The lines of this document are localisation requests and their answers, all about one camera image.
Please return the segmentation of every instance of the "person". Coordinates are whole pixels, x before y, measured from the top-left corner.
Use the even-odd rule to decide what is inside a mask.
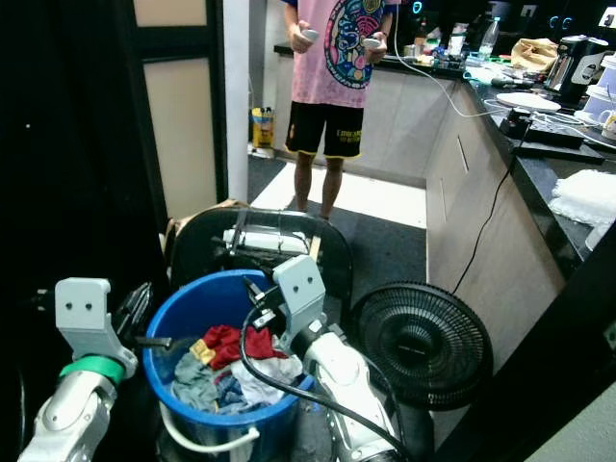
[[[325,127],[321,216],[329,219],[340,191],[345,159],[360,156],[366,90],[372,65],[387,52],[393,13],[400,0],[282,0],[295,51],[293,94],[286,148],[296,154],[295,201],[306,212],[312,162]],[[302,31],[319,33],[312,42]],[[380,41],[367,49],[363,40]]]

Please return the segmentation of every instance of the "pink t-shirt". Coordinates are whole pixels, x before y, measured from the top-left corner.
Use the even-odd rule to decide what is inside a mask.
[[[292,5],[294,0],[284,0]],[[380,29],[387,7],[400,0],[297,0],[300,20],[319,32],[304,54],[295,53],[293,100],[363,108],[372,66],[362,40]]]

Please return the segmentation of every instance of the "black countertop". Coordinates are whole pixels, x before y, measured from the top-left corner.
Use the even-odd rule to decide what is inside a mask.
[[[289,46],[288,42],[278,43],[277,45],[274,45],[273,51],[280,55],[285,55],[285,56],[293,55],[293,50]],[[422,70],[423,72],[427,74],[432,75],[433,77],[439,77],[443,79],[458,80],[458,79],[461,79],[462,75],[464,74],[463,69],[429,67],[426,65],[416,65],[415,67],[419,70]],[[385,58],[383,58],[383,60],[380,63],[375,64],[374,68],[375,69],[387,69],[387,70],[393,70],[393,71],[399,71],[399,72],[409,72],[409,73],[412,72],[408,67],[402,64],[396,56],[392,56],[392,55],[387,55]]]
[[[475,97],[475,105],[479,112],[494,110],[486,106],[483,101],[494,99],[502,90],[478,83],[467,82],[463,85],[467,86]],[[552,200],[552,190],[559,178],[567,178],[583,169],[616,173],[616,155],[593,148],[605,157],[601,165],[519,155],[526,147],[526,143],[521,145],[519,140],[504,135],[499,129],[501,120],[502,115],[490,115],[484,118],[484,123],[503,161],[508,165],[513,162],[511,174],[518,191],[563,276],[569,279],[591,253],[585,244],[591,227],[552,212],[548,206]]]

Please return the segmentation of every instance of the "chair backrest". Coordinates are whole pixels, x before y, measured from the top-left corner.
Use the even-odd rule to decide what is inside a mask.
[[[227,207],[205,211],[194,217],[178,234],[171,255],[171,289],[177,290],[206,274],[225,270],[217,258],[221,238],[231,229],[240,212],[245,224],[278,228],[285,233],[302,232],[308,238],[321,238],[319,267],[327,294],[342,302],[342,316],[350,310],[353,264],[343,235],[329,222],[299,212]]]

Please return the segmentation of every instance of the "black fan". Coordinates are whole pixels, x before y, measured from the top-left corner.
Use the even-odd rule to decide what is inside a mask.
[[[421,283],[395,283],[353,309],[359,348],[410,405],[450,410],[471,402],[492,376],[492,346],[479,317],[460,299]],[[376,385],[384,385],[374,374]]]

